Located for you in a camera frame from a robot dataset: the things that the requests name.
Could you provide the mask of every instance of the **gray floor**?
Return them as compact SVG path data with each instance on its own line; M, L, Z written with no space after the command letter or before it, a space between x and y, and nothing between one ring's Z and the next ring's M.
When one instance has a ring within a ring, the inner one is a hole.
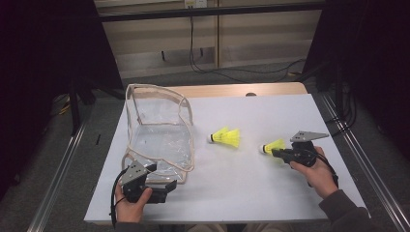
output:
M159 57L158 60L156 59L153 62L161 63L163 60ZM201 62L198 60L198 65L207 64L207 62ZM285 67L287 64L289 63L254 65L243 68L265 72L277 70ZM136 69L130 67L131 65L132 61L129 61L128 66L123 63L119 64L119 67L122 69L120 71L138 73L144 70L143 67ZM232 70L219 72L222 74L215 72L196 73L187 71L187 64L180 64L180 66L182 67L180 70L175 68L178 67L175 65L167 73L137 78L130 78L128 76L123 81L125 85L138 82L170 86L275 82L285 76L285 71L268 74ZM302 67L303 63L299 63L289 71L299 72L302 70ZM287 76L283 81L289 81L292 78L292 76ZM314 78L307 81L305 85L307 90L313 94L324 121L330 119L331 115L329 115L321 98L321 95L324 93L317 93L314 87ZM122 101L113 99L105 93L97 91L95 94L98 98L93 106L81 106L82 112L90 110L90 119L73 156L73 160L68 167L69 171L63 185L58 191L57 199L47 218L44 231L113 231L110 226L97 226L83 221L123 107ZM61 103L59 101L55 104L55 111L58 111ZM36 154L34 154L27 168L20 175L20 185L10 187L0 203L0 231L27 231L71 139L71 125L70 111L52 118ZM329 124L328 126L330 131L337 130L334 124ZM352 131L376 167L380 177L385 181L404 212L409 215L410 190L407 187L410 184L409 160L396 149L388 137L385 137L385 135L378 131L371 115L360 104L358 105L357 123ZM356 181L372 219L382 225L385 231L396 231L395 225L392 223L384 206L380 203L379 197L367 180L362 168L354 159L344 138L339 135L334 137L334 141ZM330 225L327 221L298 221L293 223L293 228L296 232L330 231ZM158 230L159 228L156 225L150 226L150 231Z

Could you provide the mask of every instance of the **electrical outlet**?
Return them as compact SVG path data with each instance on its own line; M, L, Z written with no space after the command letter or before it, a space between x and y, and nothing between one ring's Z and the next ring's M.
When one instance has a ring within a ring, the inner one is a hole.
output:
M196 0L185 0L185 8L195 8Z
M185 8L206 8L207 0L185 0Z
M196 8L207 8L207 0L196 0Z

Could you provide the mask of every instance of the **metal frame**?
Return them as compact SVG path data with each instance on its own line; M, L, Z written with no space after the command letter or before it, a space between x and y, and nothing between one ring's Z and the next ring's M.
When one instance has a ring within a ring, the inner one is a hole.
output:
M369 180L370 184L373 186L374 191L376 192L381 203L383 204L384 208L386 209L387 213L389 214L390 218L395 224L397 231L410 231L409 220L407 219L405 213L401 209L399 203L397 202L393 194L389 191L383 180L380 178L379 174L377 173L373 164L371 164L370 159L368 159L365 151L361 147L355 135L347 127L346 122L338 119L336 105L333 102L332 98L329 95L324 95L322 96L322 98L323 102L329 110L329 113L332 115L333 118L337 119L336 124L338 129L342 131L344 140L346 141L347 145L349 146L353 155L355 156L358 164L361 166L362 170L367 176L367 179Z
M217 7L217 8L197 8L197 9L180 9L157 12L142 13L120 13L120 14L100 14L101 22L110 21L127 21L158 19L172 17L191 17L191 16L210 16L210 15L244 15L259 13L279 13L279 12L299 12L315 11L328 8L337 8L352 4L351 1L345 3L326 3L326 2L309 2L309 3L290 3L290 4L272 4L251 7Z

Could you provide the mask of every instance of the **person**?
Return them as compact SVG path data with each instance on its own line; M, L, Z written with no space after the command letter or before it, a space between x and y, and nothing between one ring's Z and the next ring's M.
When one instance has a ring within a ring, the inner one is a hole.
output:
M315 147L316 151L325 156L321 147ZM364 231L381 231L381 229L368 217L366 208L357 207L342 189L338 189L332 178L332 173L322 160L317 159L312 167L306 167L295 161L290 162L290 166L302 173L309 184L315 189L316 193L323 198L319 203L319 207L325 212L331 222L331 231L349 231L349 232L364 232ZM143 209L148 199L152 194L152 190L147 188L142 193L136 203L130 203L127 199L120 201L117 204L117 224L116 232L142 232L145 231L144 226L140 223L143 216ZM123 199L121 187L117 185L115 191L116 199ZM271 228L270 224L255 225L252 224L244 231L254 231L251 228L259 228L259 231L280 231ZM225 231L225 226L219 226L216 230L208 231Z

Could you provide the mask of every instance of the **metal rail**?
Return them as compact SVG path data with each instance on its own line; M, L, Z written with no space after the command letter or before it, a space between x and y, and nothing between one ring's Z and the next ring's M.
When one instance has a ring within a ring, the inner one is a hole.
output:
M54 174L51 184L48 187L48 190L43 198L43 201L40 204L39 208L37 209L37 212L33 220L31 221L27 232L44 231L44 228L48 221L51 210L57 199L60 187L62 186L63 181L66 178L66 174L72 162L73 156L75 155L76 148L78 147L82 134L85 131L85 126L90 118L92 108L93 108L92 105L87 106L84 112L84 120L82 121L82 124L80 125L76 134L73 135L72 138L70 139L69 145L66 149L66 152L64 153L64 156L60 162L60 165L58 166L57 171Z
M210 16L210 15L244 15L244 14L258 14L258 13L315 11L315 10L324 10L324 9L329 9L329 8L345 7L352 3L353 3L352 1L346 1L345 3L309 2L309 3L272 4L272 5L260 5L260 6L248 6L248 7L179 9L179 10L142 12L142 13L100 14L98 19L102 22L109 22L109 21L143 20L143 19L172 18L172 17Z
M337 118L337 113L335 110L335 103L329 95L324 95L323 102L328 108L333 118ZM392 219L397 231L410 231L410 223L406 215L402 211L400 205L395 200L393 194L389 191L383 180L380 178L371 161L368 159L365 151L359 144L353 132L347 128L347 124L344 121L336 120L337 127L342 130L342 135L347 145L350 147L353 155L355 156L357 162L361 166L362 170L365 172L367 179L373 186L374 191L379 197L381 203L385 207L387 213Z

